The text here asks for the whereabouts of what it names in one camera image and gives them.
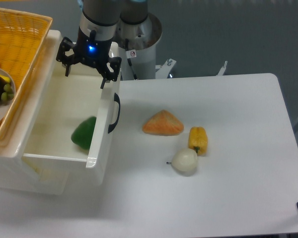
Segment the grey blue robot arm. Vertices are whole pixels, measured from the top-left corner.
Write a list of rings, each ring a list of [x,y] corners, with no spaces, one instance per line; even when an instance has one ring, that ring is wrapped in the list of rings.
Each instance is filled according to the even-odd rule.
[[[102,83],[117,81],[122,59],[109,56],[120,20],[130,25],[142,23],[148,16],[146,0],[85,0],[83,1],[77,41],[63,37],[56,60],[69,76],[71,66],[81,63],[95,68]]]

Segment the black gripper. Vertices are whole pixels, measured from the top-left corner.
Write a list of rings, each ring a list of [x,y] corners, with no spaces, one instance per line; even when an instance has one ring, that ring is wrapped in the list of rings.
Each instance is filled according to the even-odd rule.
[[[61,62],[66,69],[65,76],[69,76],[71,66],[82,63],[92,68],[100,68],[103,89],[106,82],[118,79],[122,59],[120,57],[109,56],[112,39],[101,41],[96,39],[96,32],[92,30],[92,37],[86,35],[79,28],[77,42],[73,43],[68,37],[63,37],[60,42],[56,56],[56,61]]]

